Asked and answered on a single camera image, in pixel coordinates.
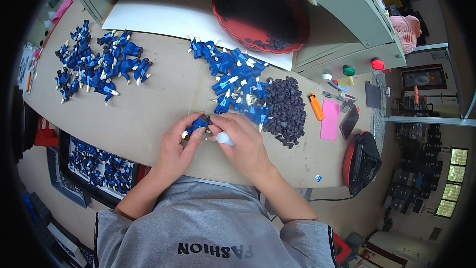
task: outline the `tray of blue figurines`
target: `tray of blue figurines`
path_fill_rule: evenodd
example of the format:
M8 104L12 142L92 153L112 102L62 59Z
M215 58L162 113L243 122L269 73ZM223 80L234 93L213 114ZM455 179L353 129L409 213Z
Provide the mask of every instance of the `tray of blue figurines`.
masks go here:
M115 208L137 182L137 163L106 152L64 131L59 133L59 168L78 188Z

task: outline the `pile of blue figurines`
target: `pile of blue figurines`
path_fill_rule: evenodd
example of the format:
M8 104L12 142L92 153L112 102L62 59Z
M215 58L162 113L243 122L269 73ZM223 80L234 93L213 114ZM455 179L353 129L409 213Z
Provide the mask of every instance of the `pile of blue figurines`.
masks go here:
M118 96L116 86L111 82L114 77L124 76L127 84L130 82L128 72L134 71L136 84L140 85L150 77L147 70L152 65L148 58L140 59L144 48L130 42L131 31L124 30L122 35L113 30L104 34L104 37L96 39L99 45L103 46L102 55L94 55L91 51L91 35L89 21L84 20L82 27L76 27L75 33L70 35L76 44L72 50L68 50L69 40L55 52L56 56L63 63L63 70L58 70L56 79L56 89L62 95L61 103L78 92L79 88L86 85L86 92L93 87L95 92L104 94L104 104L108 105L108 100L113 96Z
M189 34L190 48L194 58L203 57L209 63L211 75L218 81L212 86L216 95L221 95L214 101L218 103L215 114L228 112L230 105L233 110L244 113L259 131L269 121L269 107L263 102L268 95L265 87L272 83L271 78L267 83L259 81L261 72L269 66L267 62L256 61L250 58L245 51L242 53L236 48L229 53L226 49L222 52L216 48L218 39L200 42L198 37Z
M70 170L88 177L94 186L107 187L124 195L129 192L134 163L75 137L70 137L70 140L75 145L69 155ZM104 167L104 173L99 170L100 166Z

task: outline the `beige tabletop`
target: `beige tabletop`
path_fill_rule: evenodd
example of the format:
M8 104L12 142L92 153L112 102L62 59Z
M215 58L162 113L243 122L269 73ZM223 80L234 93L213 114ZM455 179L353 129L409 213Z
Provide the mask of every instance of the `beige tabletop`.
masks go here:
M149 69L151 77L135 85L130 85L123 77L116 77L113 83L120 96L104 105L105 96L99 93L86 93L80 89L70 100L61 104L61 94L55 90L56 71L62 63L55 56L67 39L70 48L74 42L69 37L71 29L82 26L83 20L91 20L91 48L94 53L101 52L101 46L94 41L105 31L83 10L78 0L66 11L43 49L37 66L31 94L24 100L46 120L93 146L114 153L134 162L152 166L157 162L160 135L181 116L195 111L212 114L217 98L211 86L216 83L210 75L204 59L194 59L188 54L189 41L150 33L133 33L131 41L144 47L142 58L153 62ZM306 134L299 139L300 144L292 149L283 146L274 136L263 132L264 143L271 162L281 175L295 188L328 188L343 186L342 163L345 150L350 142L337 132L337 140L321 140L321 122L317 121L307 95L315 92L322 104L320 92L325 90L337 94L327 84L317 84L307 78L275 67L268 67L261 80L268 77L294 77L306 102L308 116L304 125ZM355 78L355 86L348 92L358 98L360 119L353 134L370 129L371 108L366 107L364 82L371 80L372 74ZM340 113L339 123L345 114ZM248 181L233 169L218 145L203 141L195 158L187 170L188 176L203 179L247 184ZM322 176L318 183L316 175Z

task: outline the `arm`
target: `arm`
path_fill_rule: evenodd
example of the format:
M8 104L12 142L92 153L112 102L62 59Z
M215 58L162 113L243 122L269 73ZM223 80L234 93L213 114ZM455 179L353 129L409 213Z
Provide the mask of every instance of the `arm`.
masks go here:
M307 201L283 179L268 159L263 138L253 124L240 114L210 116L213 135L226 130L234 147L219 144L227 158L270 201L281 221L318 218Z
M157 164L119 202L114 210L116 213L135 220L152 211L158 196L182 176L190 166L205 133L205 128L194 130L186 147L180 144L182 140L180 135L202 114L203 112L192 113L180 118L160 137Z

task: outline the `shirt sleeve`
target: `shirt sleeve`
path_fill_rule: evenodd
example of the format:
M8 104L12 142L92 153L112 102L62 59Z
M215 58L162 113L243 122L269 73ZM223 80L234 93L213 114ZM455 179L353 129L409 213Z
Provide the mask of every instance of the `shirt sleeve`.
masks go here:
M283 226L280 236L301 267L336 267L330 226L313 220L294 220Z
M96 213L94 267L111 267L132 220L105 209Z

